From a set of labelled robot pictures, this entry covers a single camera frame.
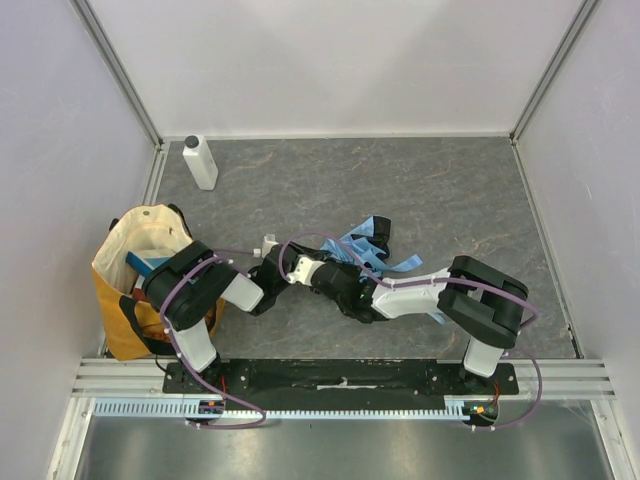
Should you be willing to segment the light blue folding umbrella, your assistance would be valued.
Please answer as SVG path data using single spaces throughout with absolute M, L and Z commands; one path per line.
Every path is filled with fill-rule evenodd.
M 387 273 L 408 273 L 423 265 L 422 258 L 413 254 L 395 265 L 389 264 L 391 256 L 389 242 L 392 222 L 379 215 L 370 216 L 363 223 L 339 238 L 340 243 L 326 238 L 321 250 L 338 262 L 357 265 L 354 258 L 347 253 L 348 247 L 372 274 L 381 279 Z

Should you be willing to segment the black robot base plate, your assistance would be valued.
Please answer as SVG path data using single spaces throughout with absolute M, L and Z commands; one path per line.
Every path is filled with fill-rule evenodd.
M 465 373 L 459 363 L 433 359 L 230 359 L 201 373 L 180 362 L 165 368 L 165 393 L 208 393 L 214 386 L 250 402 L 260 396 L 332 391 L 446 395 L 507 395 L 519 393 L 515 368 L 500 364 L 490 377 Z

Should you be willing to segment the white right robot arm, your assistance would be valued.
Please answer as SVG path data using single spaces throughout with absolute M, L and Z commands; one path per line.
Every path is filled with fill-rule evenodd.
M 484 378 L 515 346 L 529 296 L 524 283 L 464 255 L 448 268 L 409 278 L 372 279 L 356 265 L 316 260 L 298 266 L 296 273 L 299 283 L 361 323 L 418 314 L 453 321 L 470 336 L 463 369 Z

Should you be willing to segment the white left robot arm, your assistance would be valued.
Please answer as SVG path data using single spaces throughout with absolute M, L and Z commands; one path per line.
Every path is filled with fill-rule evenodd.
M 194 372 L 213 375 L 221 359 L 209 339 L 215 322 L 206 316 L 217 315 L 215 307 L 220 300 L 255 315 L 271 308 L 289 285 L 279 273 L 280 254 L 284 255 L 286 274 L 297 273 L 303 260 L 324 263 L 329 259 L 323 250 L 265 241 L 258 250 L 262 263 L 244 274 L 200 241 L 178 252 L 151 249 L 128 253 L 126 263 L 143 279 L 142 293 L 159 313 L 169 337 L 162 341 L 141 335 L 140 339 L 153 354 L 176 355 Z

